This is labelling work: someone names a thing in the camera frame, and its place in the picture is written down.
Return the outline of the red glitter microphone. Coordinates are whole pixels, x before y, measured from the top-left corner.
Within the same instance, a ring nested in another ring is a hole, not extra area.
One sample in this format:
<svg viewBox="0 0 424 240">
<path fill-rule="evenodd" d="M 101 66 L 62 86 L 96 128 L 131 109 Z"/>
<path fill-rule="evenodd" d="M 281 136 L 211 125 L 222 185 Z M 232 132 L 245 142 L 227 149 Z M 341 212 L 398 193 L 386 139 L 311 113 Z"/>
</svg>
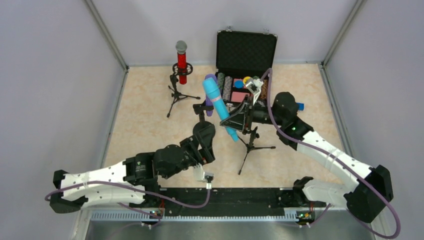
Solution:
<svg viewBox="0 0 424 240">
<path fill-rule="evenodd" d="M 175 49 L 177 51 L 177 73 L 179 75 L 179 83 L 185 85 L 187 83 L 187 44 L 183 40 L 178 40 Z"/>
</svg>

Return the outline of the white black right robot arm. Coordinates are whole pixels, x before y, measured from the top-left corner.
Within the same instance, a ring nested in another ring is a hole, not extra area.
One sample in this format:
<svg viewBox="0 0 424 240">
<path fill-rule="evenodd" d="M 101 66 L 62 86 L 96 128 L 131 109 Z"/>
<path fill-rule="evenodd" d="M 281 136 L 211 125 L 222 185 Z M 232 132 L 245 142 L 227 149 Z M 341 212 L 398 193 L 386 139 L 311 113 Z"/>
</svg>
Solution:
<svg viewBox="0 0 424 240">
<path fill-rule="evenodd" d="M 359 221 L 370 224 L 393 199 L 390 171 L 372 167 L 326 141 L 314 128 L 298 117 L 299 105 L 289 92 L 275 96 L 271 107 L 256 107 L 247 97 L 234 110 L 225 110 L 220 125 L 235 132 L 248 132 L 252 123 L 270 124 L 280 141 L 305 154 L 337 176 L 342 183 L 329 183 L 304 177 L 299 180 L 302 195 L 309 201 L 345 207 Z"/>
</svg>

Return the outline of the black small tripod mic stand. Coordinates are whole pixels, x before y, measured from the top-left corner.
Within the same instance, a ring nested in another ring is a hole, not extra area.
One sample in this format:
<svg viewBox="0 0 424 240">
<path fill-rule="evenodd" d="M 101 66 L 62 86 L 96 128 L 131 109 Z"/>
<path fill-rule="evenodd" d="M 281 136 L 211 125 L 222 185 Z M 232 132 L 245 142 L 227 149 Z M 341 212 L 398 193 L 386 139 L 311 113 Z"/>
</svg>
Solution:
<svg viewBox="0 0 424 240">
<path fill-rule="evenodd" d="M 239 135 L 237 135 L 238 139 L 244 144 L 244 146 L 246 147 L 246 153 L 243 159 L 243 162 L 241 164 L 241 167 L 238 171 L 238 175 L 241 175 L 243 167 L 246 163 L 247 160 L 247 156 L 250 152 L 255 151 L 255 150 L 264 150 L 264 149 L 271 149 L 274 150 L 276 149 L 276 146 L 261 146 L 261 147 L 257 147 L 254 145 L 254 141 L 255 139 L 260 138 L 260 135 L 257 133 L 258 127 L 256 126 L 255 128 L 253 128 L 250 132 L 249 132 L 249 141 L 245 142 Z"/>
</svg>

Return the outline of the cyan microphone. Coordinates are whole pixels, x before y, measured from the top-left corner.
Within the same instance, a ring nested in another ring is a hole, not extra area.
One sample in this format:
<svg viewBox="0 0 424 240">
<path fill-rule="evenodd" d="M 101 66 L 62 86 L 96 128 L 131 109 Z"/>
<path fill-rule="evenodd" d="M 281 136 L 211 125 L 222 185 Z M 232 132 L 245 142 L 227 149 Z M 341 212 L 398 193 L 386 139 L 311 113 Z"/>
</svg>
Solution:
<svg viewBox="0 0 424 240">
<path fill-rule="evenodd" d="M 203 90 L 208 99 L 212 102 L 214 110 L 218 114 L 221 121 L 230 117 L 219 90 L 219 87 L 212 77 L 208 77 L 202 82 Z"/>
</svg>

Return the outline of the yellow round dealer chip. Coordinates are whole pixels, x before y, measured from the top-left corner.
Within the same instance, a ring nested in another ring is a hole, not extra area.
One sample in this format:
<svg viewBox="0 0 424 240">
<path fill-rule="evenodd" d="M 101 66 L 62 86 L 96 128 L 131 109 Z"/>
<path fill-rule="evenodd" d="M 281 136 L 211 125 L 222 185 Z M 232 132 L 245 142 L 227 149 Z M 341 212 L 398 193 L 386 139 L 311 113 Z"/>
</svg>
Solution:
<svg viewBox="0 0 424 240">
<path fill-rule="evenodd" d="M 246 84 L 250 79 L 251 79 L 250 76 L 246 76 L 246 77 L 243 78 L 242 81 L 243 81 L 244 84 Z"/>
</svg>

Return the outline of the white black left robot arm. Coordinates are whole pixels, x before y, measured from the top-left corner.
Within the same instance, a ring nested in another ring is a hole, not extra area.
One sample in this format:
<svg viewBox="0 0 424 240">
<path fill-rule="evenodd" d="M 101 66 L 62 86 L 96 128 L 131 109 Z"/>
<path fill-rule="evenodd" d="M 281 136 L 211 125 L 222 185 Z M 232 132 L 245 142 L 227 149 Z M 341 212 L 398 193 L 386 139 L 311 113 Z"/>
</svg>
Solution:
<svg viewBox="0 0 424 240">
<path fill-rule="evenodd" d="M 205 183 L 209 193 L 214 175 L 204 171 L 203 166 L 215 160 L 216 128 L 210 122 L 199 122 L 193 130 L 193 135 L 178 145 L 138 153 L 108 167 L 84 173 L 57 170 L 53 174 L 55 190 L 44 199 L 58 214 L 111 204 L 155 206 L 161 199 L 173 200 L 160 194 L 158 178 L 169 179 L 188 169 L 193 170 L 196 181 Z"/>
</svg>

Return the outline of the blue orange chip stack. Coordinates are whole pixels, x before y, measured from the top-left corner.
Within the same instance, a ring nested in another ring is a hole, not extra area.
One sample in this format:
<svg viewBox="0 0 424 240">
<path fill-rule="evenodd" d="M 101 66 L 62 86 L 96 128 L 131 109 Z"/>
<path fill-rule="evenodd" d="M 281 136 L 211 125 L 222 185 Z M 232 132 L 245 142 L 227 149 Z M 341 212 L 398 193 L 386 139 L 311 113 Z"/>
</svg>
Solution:
<svg viewBox="0 0 424 240">
<path fill-rule="evenodd" d="M 223 100 L 229 101 L 232 85 L 233 85 L 233 78 L 230 77 L 230 76 L 226 76 L 224 78 L 224 85 L 223 85 L 223 89 L 222 89 L 222 99 Z"/>
</svg>

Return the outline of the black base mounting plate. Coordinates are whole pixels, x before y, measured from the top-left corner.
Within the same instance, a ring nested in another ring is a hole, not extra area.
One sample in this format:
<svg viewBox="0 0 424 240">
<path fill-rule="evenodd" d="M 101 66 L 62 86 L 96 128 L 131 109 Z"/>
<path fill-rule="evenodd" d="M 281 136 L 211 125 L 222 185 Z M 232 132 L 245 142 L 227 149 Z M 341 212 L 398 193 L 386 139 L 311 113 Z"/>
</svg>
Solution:
<svg viewBox="0 0 424 240">
<path fill-rule="evenodd" d="M 170 200 L 147 196 L 142 208 L 165 208 L 171 217 L 265 217 L 283 216 L 287 208 L 321 208 L 326 204 L 309 201 L 299 190 L 290 188 L 214 188 L 202 208 L 178 205 Z"/>
</svg>

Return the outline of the black poker chip case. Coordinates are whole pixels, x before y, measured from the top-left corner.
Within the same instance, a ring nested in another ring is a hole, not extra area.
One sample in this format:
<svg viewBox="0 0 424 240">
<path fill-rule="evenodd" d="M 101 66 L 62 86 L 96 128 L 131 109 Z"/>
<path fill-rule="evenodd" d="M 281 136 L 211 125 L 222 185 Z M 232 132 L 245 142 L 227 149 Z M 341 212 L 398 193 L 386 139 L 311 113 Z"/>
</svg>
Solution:
<svg viewBox="0 0 424 240">
<path fill-rule="evenodd" d="M 245 86 L 234 87 L 234 81 L 243 81 L 245 77 L 261 78 L 272 67 L 278 36 L 270 33 L 227 31 L 217 33 L 216 78 L 218 73 L 232 78 L 232 92 L 245 92 L 253 95 Z M 227 106 L 237 107 L 242 102 L 223 100 Z"/>
</svg>

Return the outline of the pink card deck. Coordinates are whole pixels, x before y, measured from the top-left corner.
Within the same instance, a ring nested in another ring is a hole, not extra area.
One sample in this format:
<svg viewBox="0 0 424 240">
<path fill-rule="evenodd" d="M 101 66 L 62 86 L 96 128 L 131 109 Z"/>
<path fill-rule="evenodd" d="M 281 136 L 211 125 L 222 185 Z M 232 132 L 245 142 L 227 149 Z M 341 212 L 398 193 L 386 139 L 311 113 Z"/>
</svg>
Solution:
<svg viewBox="0 0 424 240">
<path fill-rule="evenodd" d="M 233 91 L 230 97 L 230 101 L 234 103 L 241 103 L 245 99 L 246 96 L 250 96 L 250 93 L 247 92 L 239 92 Z"/>
</svg>

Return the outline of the purple microphone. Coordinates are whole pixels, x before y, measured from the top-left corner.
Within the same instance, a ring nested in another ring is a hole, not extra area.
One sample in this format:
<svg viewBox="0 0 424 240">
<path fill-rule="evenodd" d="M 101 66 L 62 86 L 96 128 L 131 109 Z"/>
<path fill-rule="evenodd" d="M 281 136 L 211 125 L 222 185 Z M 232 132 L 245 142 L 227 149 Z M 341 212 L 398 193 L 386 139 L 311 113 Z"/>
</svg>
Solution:
<svg viewBox="0 0 424 240">
<path fill-rule="evenodd" d="M 215 74 L 210 73 L 210 74 L 207 74 L 204 77 L 205 80 L 207 80 L 209 78 L 212 78 L 214 80 L 214 82 L 215 82 L 216 85 L 218 84 L 218 80 L 217 80 L 217 77 L 215 76 Z M 205 96 L 205 105 L 208 106 L 208 107 L 212 107 L 213 106 L 213 103 L 211 102 L 211 100 L 209 99 L 209 97 L 207 95 Z M 207 110 L 206 111 L 206 115 L 208 117 L 211 117 L 213 115 L 213 112 L 214 112 L 213 110 Z"/>
</svg>

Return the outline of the blue round dealer chip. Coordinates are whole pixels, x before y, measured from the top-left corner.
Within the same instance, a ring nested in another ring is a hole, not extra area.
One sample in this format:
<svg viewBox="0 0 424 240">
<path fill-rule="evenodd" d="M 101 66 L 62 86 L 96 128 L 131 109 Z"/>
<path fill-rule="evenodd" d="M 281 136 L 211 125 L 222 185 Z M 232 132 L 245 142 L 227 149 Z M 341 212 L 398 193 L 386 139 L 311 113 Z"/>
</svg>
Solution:
<svg viewBox="0 0 424 240">
<path fill-rule="evenodd" d="M 242 80 L 236 80 L 234 81 L 234 87 L 237 89 L 242 89 L 244 87 L 244 83 Z"/>
</svg>

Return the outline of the black round-base mic stand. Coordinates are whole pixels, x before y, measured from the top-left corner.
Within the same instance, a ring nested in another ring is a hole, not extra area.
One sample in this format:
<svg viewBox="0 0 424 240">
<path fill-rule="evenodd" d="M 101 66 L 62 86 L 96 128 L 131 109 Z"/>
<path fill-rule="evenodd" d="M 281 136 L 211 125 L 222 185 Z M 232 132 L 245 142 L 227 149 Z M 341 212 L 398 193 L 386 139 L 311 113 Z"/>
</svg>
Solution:
<svg viewBox="0 0 424 240">
<path fill-rule="evenodd" d="M 210 126 L 212 123 L 210 123 L 209 121 L 205 120 L 205 112 L 207 110 L 213 110 L 214 107 L 213 106 L 206 106 L 206 103 L 199 103 L 199 104 L 193 104 L 192 105 L 194 113 L 196 115 L 198 115 L 199 117 L 199 122 L 195 124 L 195 126 L 193 127 L 193 134 L 195 134 L 196 132 L 199 132 L 200 130 Z"/>
</svg>

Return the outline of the brown chip stack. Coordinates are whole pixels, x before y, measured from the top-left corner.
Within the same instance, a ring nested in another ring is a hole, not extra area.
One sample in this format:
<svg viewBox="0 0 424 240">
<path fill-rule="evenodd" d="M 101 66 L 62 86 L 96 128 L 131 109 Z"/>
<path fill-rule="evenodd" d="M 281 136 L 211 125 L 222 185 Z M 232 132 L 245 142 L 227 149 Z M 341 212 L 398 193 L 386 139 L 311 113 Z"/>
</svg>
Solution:
<svg viewBox="0 0 424 240">
<path fill-rule="evenodd" d="M 260 99 L 266 100 L 267 98 L 268 98 L 268 87 L 263 85 L 261 88 Z"/>
</svg>

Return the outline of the colourful toy block train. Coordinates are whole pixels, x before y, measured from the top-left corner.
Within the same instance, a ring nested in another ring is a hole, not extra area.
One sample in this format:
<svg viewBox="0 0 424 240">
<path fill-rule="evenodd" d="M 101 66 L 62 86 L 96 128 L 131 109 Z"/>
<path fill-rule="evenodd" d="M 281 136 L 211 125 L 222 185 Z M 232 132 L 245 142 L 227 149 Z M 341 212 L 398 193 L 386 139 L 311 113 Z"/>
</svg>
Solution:
<svg viewBox="0 0 424 240">
<path fill-rule="evenodd" d="M 296 104 L 298 105 L 298 111 L 304 111 L 305 105 L 303 103 L 297 102 Z"/>
</svg>

